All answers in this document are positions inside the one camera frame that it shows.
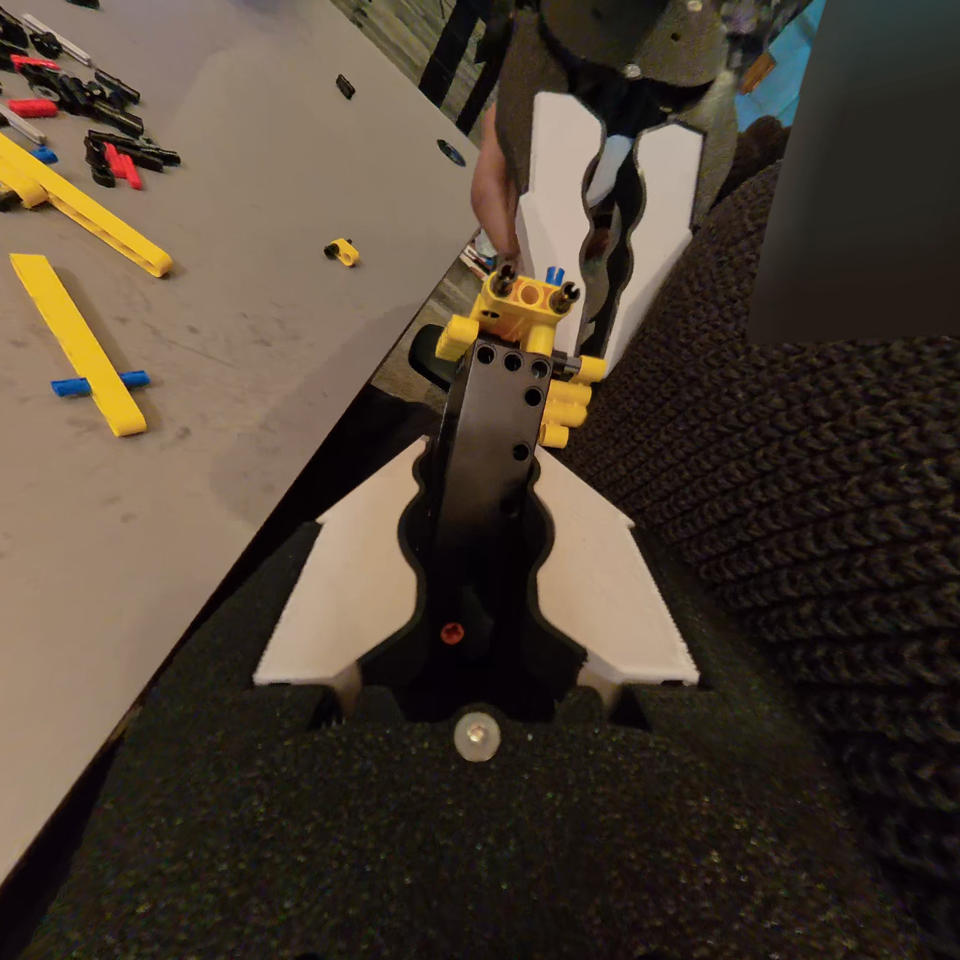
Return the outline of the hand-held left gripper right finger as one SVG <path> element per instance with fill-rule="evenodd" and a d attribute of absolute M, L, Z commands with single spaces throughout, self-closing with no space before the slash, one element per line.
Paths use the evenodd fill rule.
<path fill-rule="evenodd" d="M 577 685 L 610 711 L 627 686 L 695 688 L 700 672 L 634 537 L 634 522 L 546 450 L 533 493 L 553 545 L 536 571 L 545 621 L 585 651 Z"/>

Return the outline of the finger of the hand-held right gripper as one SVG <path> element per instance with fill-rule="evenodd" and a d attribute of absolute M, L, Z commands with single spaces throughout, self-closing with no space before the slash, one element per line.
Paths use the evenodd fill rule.
<path fill-rule="evenodd" d="M 556 350 L 572 355 L 580 353 L 584 250 L 594 234 L 585 182 L 603 143 L 600 120 L 575 97 L 546 91 L 534 96 L 529 182 L 518 201 L 515 229 L 527 277 L 544 281 L 548 268 L 559 268 L 563 279 L 580 289 L 555 339 Z"/>
<path fill-rule="evenodd" d="M 598 354 L 608 372 L 690 243 L 703 139 L 682 123 L 649 128 L 636 139 L 634 176 L 621 179 L 620 233 L 606 259 L 607 293 L 598 313 Z"/>

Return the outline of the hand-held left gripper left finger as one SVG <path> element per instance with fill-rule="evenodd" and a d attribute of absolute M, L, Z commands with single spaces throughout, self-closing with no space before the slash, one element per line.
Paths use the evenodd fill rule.
<path fill-rule="evenodd" d="M 415 439 L 318 517 L 317 538 L 253 673 L 256 687 L 327 687 L 342 709 L 355 708 L 361 659 L 414 616 L 417 577 L 399 528 L 426 448 L 426 437 Z"/>

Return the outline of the black and yellow brick assembly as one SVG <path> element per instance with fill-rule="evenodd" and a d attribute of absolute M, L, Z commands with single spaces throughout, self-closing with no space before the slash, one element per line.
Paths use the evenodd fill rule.
<path fill-rule="evenodd" d="M 435 347 L 456 370 L 438 437 L 429 572 L 440 641 L 468 661 L 492 652 L 523 600 L 526 576 L 513 562 L 536 447 L 567 445 L 607 370 L 555 348 L 581 297 L 564 274 L 551 267 L 541 281 L 502 266 Z"/>

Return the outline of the pile of brick parts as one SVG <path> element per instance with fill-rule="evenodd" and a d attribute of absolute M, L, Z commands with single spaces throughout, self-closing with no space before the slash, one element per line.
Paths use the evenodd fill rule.
<path fill-rule="evenodd" d="M 143 191 L 144 171 L 162 174 L 182 165 L 175 150 L 147 132 L 139 114 L 142 95 L 105 70 L 83 47 L 34 13 L 1 10 L 2 133 L 25 142 L 27 153 L 47 167 L 59 157 L 42 121 L 71 117 L 86 124 L 83 162 L 94 184 L 127 184 Z"/>

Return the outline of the person's right hand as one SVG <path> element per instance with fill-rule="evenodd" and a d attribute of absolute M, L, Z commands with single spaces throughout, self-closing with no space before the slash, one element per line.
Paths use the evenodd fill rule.
<path fill-rule="evenodd" d="M 498 140 L 496 102 L 486 110 L 481 121 L 470 201 L 478 225 L 498 259 L 518 261 L 521 256 L 516 231 L 519 193 Z"/>

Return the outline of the yellow beam with blue pins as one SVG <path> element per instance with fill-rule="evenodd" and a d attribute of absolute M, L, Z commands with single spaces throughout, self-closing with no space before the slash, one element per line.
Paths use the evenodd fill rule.
<path fill-rule="evenodd" d="M 90 398 L 115 437 L 147 431 L 134 392 L 151 384 L 142 370 L 119 371 L 68 294 L 49 261 L 34 254 L 11 254 L 10 264 L 38 313 L 70 361 L 74 376 L 54 380 L 63 399 Z"/>

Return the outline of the long yellow beam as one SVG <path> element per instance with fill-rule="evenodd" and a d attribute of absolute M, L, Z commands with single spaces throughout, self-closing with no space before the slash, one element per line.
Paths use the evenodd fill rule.
<path fill-rule="evenodd" d="M 81 189 L 1 134 L 1 183 L 28 209 L 49 205 L 151 276 L 173 269 L 171 256 Z"/>

